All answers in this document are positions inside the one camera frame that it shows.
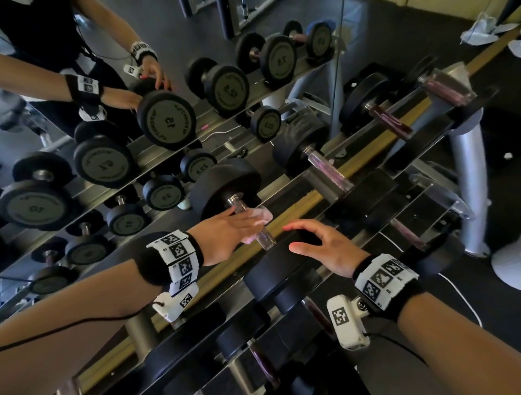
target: forearm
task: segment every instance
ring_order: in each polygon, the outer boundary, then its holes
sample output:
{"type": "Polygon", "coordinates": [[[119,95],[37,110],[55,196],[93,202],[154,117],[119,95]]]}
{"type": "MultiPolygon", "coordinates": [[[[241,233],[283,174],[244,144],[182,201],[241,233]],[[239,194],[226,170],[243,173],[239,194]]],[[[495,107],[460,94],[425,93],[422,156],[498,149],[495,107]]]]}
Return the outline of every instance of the forearm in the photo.
{"type": "Polygon", "coordinates": [[[140,40],[123,18],[97,0],[75,0],[75,5],[82,14],[105,30],[125,50],[130,51],[132,44],[140,40]]]}
{"type": "MultiPolygon", "coordinates": [[[[127,261],[79,281],[6,320],[0,325],[0,345],[83,318],[130,315],[150,303],[160,292],[160,287],[143,280],[134,261],[127,261]]],[[[0,366],[4,367],[0,371],[2,394],[54,393],[124,323],[80,324],[0,352],[0,366]]]]}
{"type": "Polygon", "coordinates": [[[398,326],[455,393],[519,394],[521,354],[431,294],[411,298],[398,326]]]}
{"type": "Polygon", "coordinates": [[[0,88],[22,96],[70,102],[65,76],[0,55],[0,88]]]}

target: screw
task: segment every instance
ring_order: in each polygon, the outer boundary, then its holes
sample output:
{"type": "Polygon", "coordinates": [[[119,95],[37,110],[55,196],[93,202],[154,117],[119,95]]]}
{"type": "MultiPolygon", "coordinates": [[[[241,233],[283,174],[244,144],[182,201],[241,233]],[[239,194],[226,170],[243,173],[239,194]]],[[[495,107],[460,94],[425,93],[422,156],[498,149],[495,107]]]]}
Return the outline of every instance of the screw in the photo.
{"type": "Polygon", "coordinates": [[[358,307],[358,309],[360,311],[366,311],[367,310],[367,306],[365,305],[364,301],[362,299],[358,300],[356,302],[356,307],[358,307]]]}

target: hand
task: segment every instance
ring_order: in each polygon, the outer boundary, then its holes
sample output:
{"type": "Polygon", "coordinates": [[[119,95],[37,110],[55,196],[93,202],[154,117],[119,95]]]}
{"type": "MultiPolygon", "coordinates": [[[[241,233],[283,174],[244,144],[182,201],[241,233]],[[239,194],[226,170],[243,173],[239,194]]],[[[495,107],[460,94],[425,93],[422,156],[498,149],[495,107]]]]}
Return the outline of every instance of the hand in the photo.
{"type": "Polygon", "coordinates": [[[232,215],[234,207],[206,219],[188,232],[199,244],[204,255],[204,266],[227,260],[242,239],[259,233],[264,225],[262,216],[250,217],[251,210],[232,215]]]}
{"type": "Polygon", "coordinates": [[[283,229],[305,229],[314,233],[322,241],[322,245],[295,242],[289,245],[289,250],[320,261],[342,277],[353,277],[356,267],[370,255],[336,229],[314,219],[298,219],[285,225],[283,229]]]}
{"type": "Polygon", "coordinates": [[[156,89],[160,89],[161,85],[163,85],[165,90],[172,90],[172,84],[170,82],[170,79],[167,77],[165,73],[163,73],[163,70],[161,69],[161,66],[159,65],[155,57],[150,55],[145,56],[141,63],[141,67],[143,68],[141,78],[155,76],[156,89]]]}
{"type": "Polygon", "coordinates": [[[101,101],[109,107],[137,110],[142,98],[132,91],[104,87],[101,101]]]}

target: gym floor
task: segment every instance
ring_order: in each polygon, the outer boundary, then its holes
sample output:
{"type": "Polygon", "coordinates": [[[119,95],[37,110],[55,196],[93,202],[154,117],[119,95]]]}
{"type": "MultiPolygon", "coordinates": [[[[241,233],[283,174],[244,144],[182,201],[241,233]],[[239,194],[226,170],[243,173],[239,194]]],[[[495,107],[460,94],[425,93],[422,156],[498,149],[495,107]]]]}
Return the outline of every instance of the gym floor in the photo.
{"type": "MultiPolygon", "coordinates": [[[[153,7],[145,0],[104,0],[104,3],[124,17],[142,39],[157,50],[177,92],[191,102],[195,102],[196,98],[188,91],[183,77],[190,59],[207,56],[219,63],[234,60],[235,40],[227,41],[222,37],[215,5],[185,19],[176,0],[157,0],[153,7]]],[[[344,82],[371,62],[406,72],[430,53],[439,56],[440,65],[448,66],[457,61],[468,62],[483,50],[482,47],[460,44],[460,34],[472,25],[469,20],[397,7],[381,0],[346,1],[344,10],[338,0],[279,0],[254,20],[247,31],[269,35],[280,31],[290,19],[306,26],[318,18],[339,20],[340,15],[345,15],[346,22],[353,29],[352,42],[341,63],[344,82]]],[[[105,34],[95,29],[82,30],[96,53],[113,58],[125,56],[124,51],[105,34]]],[[[125,63],[124,60],[111,59],[107,62],[118,70],[125,63]]],[[[487,241],[493,251],[517,239],[521,233],[521,211],[516,206],[521,201],[518,186],[521,160],[513,151],[520,146],[515,144],[520,137],[510,133],[512,125],[519,123],[521,116],[521,106],[518,105],[521,91],[516,83],[519,82],[520,66],[521,59],[506,50],[472,78],[474,88],[495,84],[501,90],[494,99],[494,108],[487,111],[483,122],[487,156],[491,163],[489,189],[492,205],[487,241]],[[506,152],[512,152],[514,158],[503,160],[502,155],[506,152]]],[[[327,88],[320,77],[310,91],[327,100],[327,88]]],[[[431,154],[434,160],[438,159],[438,155],[439,161],[443,162],[447,152],[441,146],[431,154]]],[[[521,351],[518,335],[521,330],[521,291],[501,282],[487,260],[467,256],[448,269],[445,275],[474,307],[484,328],[521,351]]],[[[436,277],[428,280],[427,288],[442,301],[475,320],[461,297],[444,279],[436,277]]],[[[406,343],[395,325],[383,322],[370,325],[406,343]]],[[[371,347],[357,357],[358,370],[374,395],[449,393],[428,368],[384,340],[374,340],[371,347]]]]}

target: left hand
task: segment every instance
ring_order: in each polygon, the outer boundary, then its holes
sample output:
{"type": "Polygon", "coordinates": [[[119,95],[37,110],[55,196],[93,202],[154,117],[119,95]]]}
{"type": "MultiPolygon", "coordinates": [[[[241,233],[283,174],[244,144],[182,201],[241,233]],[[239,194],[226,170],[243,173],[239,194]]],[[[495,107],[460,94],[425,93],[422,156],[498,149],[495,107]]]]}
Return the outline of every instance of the left hand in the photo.
{"type": "Polygon", "coordinates": [[[172,90],[172,83],[170,82],[170,79],[163,72],[163,69],[161,69],[161,66],[153,56],[145,56],[143,58],[143,62],[141,63],[141,67],[143,68],[141,78],[154,76],[156,78],[156,89],[161,89],[161,85],[163,85],[163,89],[167,91],[172,90]]]}
{"type": "Polygon", "coordinates": [[[242,239],[264,228],[262,216],[251,217],[251,209],[236,215],[233,210],[231,207],[188,230],[203,252],[204,266],[227,260],[242,239]]]}

